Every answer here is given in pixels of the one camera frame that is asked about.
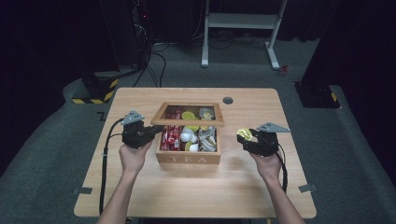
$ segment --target dark background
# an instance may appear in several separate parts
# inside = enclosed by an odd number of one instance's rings
[[[95,37],[69,33],[68,28],[73,30],[73,25],[67,20],[67,15],[75,11],[83,15],[84,11],[81,10],[87,5],[64,7],[61,1],[49,0],[1,2],[1,91],[5,99],[1,109],[1,173],[7,169],[25,140],[40,123],[63,105],[63,87],[80,78],[81,70],[94,72],[114,69],[119,65],[113,58],[117,54],[111,44],[114,35],[105,26],[106,18],[98,4],[105,1],[88,2],[88,8],[84,10],[87,13],[96,12],[96,17],[90,16],[81,22],[91,22],[86,25],[86,34],[97,34]],[[155,6],[158,7],[163,2],[158,1],[157,5],[148,6],[153,6],[151,10],[155,12],[158,10]],[[165,6],[168,7],[162,7],[163,11],[169,12],[166,15],[189,19],[187,22],[175,18],[166,19],[180,21],[179,26],[178,23],[162,20],[161,26],[157,24],[157,27],[162,27],[158,28],[158,33],[173,34],[169,36],[173,38],[191,36],[191,32],[194,32],[191,27],[195,27],[199,20],[199,13],[194,11],[201,2],[166,2],[168,4]],[[186,8],[170,7],[180,2]],[[212,1],[212,8],[218,8],[221,12],[238,9],[262,13],[277,7],[275,0],[266,3],[231,2]],[[395,183],[393,174],[396,170],[392,163],[395,161],[396,146],[392,139],[392,120],[396,114],[393,93],[396,89],[396,48],[393,42],[396,39],[396,8],[393,2],[385,0],[340,1],[336,7],[337,2],[289,1],[278,39],[291,40],[298,37],[306,41],[321,37],[303,82],[313,85],[336,84],[343,88],[363,134]],[[158,21],[163,15],[153,13],[152,16],[154,21]],[[168,34],[166,31],[171,29],[163,27],[169,24],[179,29]],[[90,41],[85,45],[82,40],[87,39]],[[91,59],[87,55],[92,54],[94,49],[98,50],[97,45],[90,47],[88,43],[99,43],[101,46],[101,51],[94,53],[98,56],[96,62],[87,62]],[[103,62],[108,63],[110,68],[104,68]]]

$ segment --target hand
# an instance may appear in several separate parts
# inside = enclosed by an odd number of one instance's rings
[[[142,170],[145,164],[146,153],[151,147],[151,143],[152,141],[139,149],[131,148],[126,145],[120,147],[119,153],[124,174],[137,175]]]
[[[279,172],[281,163],[276,154],[273,154],[269,157],[261,157],[257,154],[250,153],[250,156],[256,162],[257,170],[259,171],[260,176],[266,184],[279,183]]]

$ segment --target wooden crate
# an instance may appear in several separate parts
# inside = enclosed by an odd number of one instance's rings
[[[199,110],[201,108],[209,108],[214,112],[214,118],[209,119],[175,119],[170,118],[170,114],[175,114],[176,111],[181,110],[181,113],[189,111],[199,118]],[[156,115],[151,121],[152,125],[165,125],[165,130],[171,126],[177,126],[179,128],[179,133],[185,127],[195,126],[213,126],[216,127],[215,136],[216,139],[216,151],[206,152],[198,151],[191,152],[185,151],[184,145],[180,138],[178,138],[178,148],[177,150],[162,150],[164,133],[162,133],[161,138],[159,138],[158,147],[156,149],[156,156],[158,162],[163,163],[198,163],[198,164],[219,164],[220,161],[220,127],[224,125],[223,117],[219,108],[219,104],[208,104],[208,103],[195,103],[195,104],[184,104],[184,103],[163,103]]]

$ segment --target metal stand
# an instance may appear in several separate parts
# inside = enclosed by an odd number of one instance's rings
[[[283,12],[288,0],[282,0],[280,9],[276,15],[258,15],[258,14],[230,14],[230,13],[209,13],[209,0],[206,0],[205,9],[205,34],[202,49],[202,67],[209,66],[209,49],[208,49],[208,32],[209,27],[222,28],[247,28],[247,29],[264,29],[273,30],[269,42],[265,42],[265,49],[271,61],[274,70],[279,70],[280,66],[274,53],[274,43],[276,35],[282,22]]]

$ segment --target gray carpet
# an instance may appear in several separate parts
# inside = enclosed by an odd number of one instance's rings
[[[276,56],[290,72],[273,71],[262,42],[233,43],[209,49],[209,66],[201,67],[202,49],[157,45],[166,59],[163,87],[274,88],[278,91],[312,192],[318,214],[307,223],[396,223],[396,191],[362,135],[343,91],[332,86],[342,108],[302,107],[293,82],[300,81],[318,41],[276,41]],[[227,42],[211,41],[212,47]],[[149,67],[157,85],[163,59],[152,55]],[[138,74],[123,77],[132,87]],[[147,70],[136,87],[155,87]],[[79,80],[64,87],[66,103],[26,141],[0,179],[0,223],[94,223],[76,217],[74,205],[104,122],[105,105],[75,105]],[[263,223],[261,219],[248,221]]]

